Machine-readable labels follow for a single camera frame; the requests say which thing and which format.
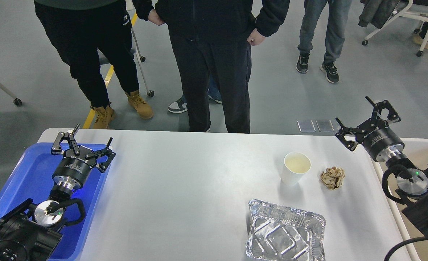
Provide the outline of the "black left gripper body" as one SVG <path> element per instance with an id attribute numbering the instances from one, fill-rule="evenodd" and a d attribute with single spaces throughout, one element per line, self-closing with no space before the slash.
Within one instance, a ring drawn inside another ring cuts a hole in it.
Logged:
<path id="1" fill-rule="evenodd" d="M 83 188 L 92 171 L 85 158 L 85 155 L 91 151 L 94 150 L 83 145 L 79 146 L 78 156 L 74 154 L 74 150 L 66 150 L 58 167 L 53 172 L 52 179 L 54 184 L 70 190 Z"/>

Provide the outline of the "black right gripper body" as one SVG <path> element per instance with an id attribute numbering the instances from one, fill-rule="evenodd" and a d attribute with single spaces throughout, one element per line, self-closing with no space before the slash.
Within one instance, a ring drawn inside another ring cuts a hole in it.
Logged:
<path id="1" fill-rule="evenodd" d="M 400 155 L 405 147 L 387 121 L 365 121 L 357 129 L 361 132 L 355 135 L 355 140 L 363 145 L 375 162 L 385 162 L 394 155 Z"/>

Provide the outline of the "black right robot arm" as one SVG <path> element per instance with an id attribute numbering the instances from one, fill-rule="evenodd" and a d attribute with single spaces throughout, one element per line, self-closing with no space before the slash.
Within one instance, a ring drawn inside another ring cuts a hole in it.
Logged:
<path id="1" fill-rule="evenodd" d="M 346 127 L 337 119 L 340 129 L 336 138 L 350 151 L 361 144 L 375 162 L 384 162 L 382 190 L 395 203 L 405 205 L 402 213 L 422 233 L 393 246 L 385 256 L 388 261 L 399 248 L 428 241 L 428 167 L 418 168 L 403 153 L 404 142 L 390 129 L 390 123 L 401 121 L 389 101 L 366 100 L 373 106 L 371 117 L 355 128 Z"/>

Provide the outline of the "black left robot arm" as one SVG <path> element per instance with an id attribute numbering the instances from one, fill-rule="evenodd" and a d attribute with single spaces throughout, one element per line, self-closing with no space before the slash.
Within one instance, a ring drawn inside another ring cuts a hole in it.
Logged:
<path id="1" fill-rule="evenodd" d="M 0 261 L 73 261 L 115 157 L 110 138 L 78 144 L 79 127 L 22 155 L 0 192 Z"/>

